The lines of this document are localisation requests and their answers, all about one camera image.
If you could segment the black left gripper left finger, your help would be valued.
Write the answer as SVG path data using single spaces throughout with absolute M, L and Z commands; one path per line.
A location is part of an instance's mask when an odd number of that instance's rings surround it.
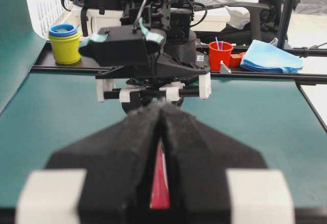
M 54 151 L 22 189 L 16 223 L 127 223 L 147 205 L 162 104 Z

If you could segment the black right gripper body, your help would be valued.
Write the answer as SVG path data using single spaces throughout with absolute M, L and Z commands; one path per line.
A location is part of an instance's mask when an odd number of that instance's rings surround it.
M 143 64 L 109 58 L 97 63 L 109 68 L 96 75 L 98 101 L 118 99 L 125 113 L 147 106 L 154 98 L 181 106 L 185 97 L 206 100 L 212 93 L 208 57 L 200 52 L 158 54 Z

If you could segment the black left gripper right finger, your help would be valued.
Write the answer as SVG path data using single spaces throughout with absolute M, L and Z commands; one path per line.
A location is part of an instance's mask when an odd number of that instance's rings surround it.
M 295 223 L 283 173 L 174 105 L 160 109 L 172 207 L 184 223 Z

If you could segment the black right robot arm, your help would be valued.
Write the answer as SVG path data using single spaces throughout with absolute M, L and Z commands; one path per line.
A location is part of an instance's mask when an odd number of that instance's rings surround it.
M 125 0 L 121 25 L 104 27 L 79 48 L 107 71 L 96 75 L 97 99 L 118 99 L 124 111 L 154 98 L 180 105 L 207 99 L 211 73 L 197 61 L 192 0 Z

